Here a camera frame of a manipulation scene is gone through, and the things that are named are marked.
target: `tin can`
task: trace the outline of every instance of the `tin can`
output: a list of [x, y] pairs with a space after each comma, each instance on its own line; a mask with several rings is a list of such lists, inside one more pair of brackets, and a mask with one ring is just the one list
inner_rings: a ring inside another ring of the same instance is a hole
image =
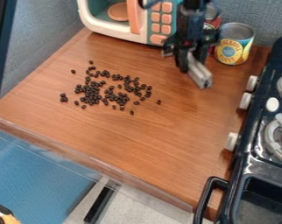
[[216, 9], [213, 4], [208, 4], [207, 6], [207, 12], [206, 12], [206, 18], [205, 18], [205, 24], [212, 26], [213, 29], [217, 30], [222, 21], [222, 13], [219, 9]]
[[249, 58], [254, 36], [254, 31], [246, 24], [223, 25], [220, 45], [215, 49], [215, 57], [226, 65], [243, 64]]
[[[222, 13], [219, 9], [216, 9], [213, 4], [209, 3], [207, 6], [207, 13], [204, 22], [204, 29], [206, 30], [218, 30], [222, 22]], [[208, 49], [208, 55], [213, 55], [215, 46], [212, 45]]]

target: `black stove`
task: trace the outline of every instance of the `black stove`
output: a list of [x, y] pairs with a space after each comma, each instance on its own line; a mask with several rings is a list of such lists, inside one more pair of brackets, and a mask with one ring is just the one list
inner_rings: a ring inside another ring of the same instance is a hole
[[259, 77], [251, 76], [240, 109], [248, 114], [240, 134], [230, 133], [234, 151], [230, 181], [208, 180], [194, 224], [202, 223], [214, 189], [225, 193], [215, 223], [282, 224], [282, 38]]

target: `black handle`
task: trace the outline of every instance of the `black handle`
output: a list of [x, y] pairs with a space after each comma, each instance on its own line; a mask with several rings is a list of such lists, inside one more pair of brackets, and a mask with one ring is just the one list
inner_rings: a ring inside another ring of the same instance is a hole
[[221, 189], [225, 191], [228, 188], [228, 185], [229, 182], [222, 178], [211, 177], [208, 179], [194, 214], [193, 224], [202, 224], [203, 214], [206, 211], [209, 199], [214, 189]]
[[150, 9], [153, 5], [158, 4], [159, 2], [161, 2], [162, 0], [152, 0], [152, 2], [144, 5], [143, 4], [144, 0], [137, 0], [137, 2], [139, 3], [140, 7], [144, 10]]

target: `white knob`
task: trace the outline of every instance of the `white knob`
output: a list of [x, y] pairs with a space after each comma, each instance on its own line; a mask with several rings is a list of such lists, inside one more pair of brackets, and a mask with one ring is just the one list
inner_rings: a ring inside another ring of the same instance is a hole
[[266, 109], [269, 112], [275, 112], [277, 111], [279, 108], [279, 101], [278, 99], [276, 99], [275, 97], [271, 97], [268, 99], [267, 103], [266, 103]]
[[243, 93], [242, 100], [240, 102], [239, 108], [240, 109], [248, 109], [250, 105], [252, 94]]
[[257, 86], [257, 79], [258, 77], [256, 75], [251, 75], [250, 78], [248, 79], [246, 90], [249, 92], [253, 92], [253, 90]]
[[239, 135], [237, 133], [230, 132], [228, 139], [226, 140], [225, 149], [228, 151], [234, 151], [238, 137]]

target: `wooden tabletop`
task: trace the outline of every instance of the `wooden tabletop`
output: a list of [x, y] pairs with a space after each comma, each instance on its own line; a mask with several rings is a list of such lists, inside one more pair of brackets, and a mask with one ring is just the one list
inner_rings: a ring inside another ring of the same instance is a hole
[[[158, 48], [84, 29], [0, 101], [0, 129], [196, 207], [208, 177], [229, 177], [231, 153], [223, 149], [225, 140], [241, 127], [243, 115], [236, 109], [248, 77], [260, 74], [268, 52], [254, 47], [241, 66], [225, 66], [210, 57], [214, 85], [200, 90]], [[139, 77], [152, 85], [152, 97], [136, 106], [133, 95], [125, 111], [102, 104], [85, 110], [75, 106], [80, 96], [74, 87], [84, 82], [89, 60], [97, 70]], [[60, 102], [62, 92], [68, 103]], [[208, 205], [209, 218], [219, 201], [220, 194]]]

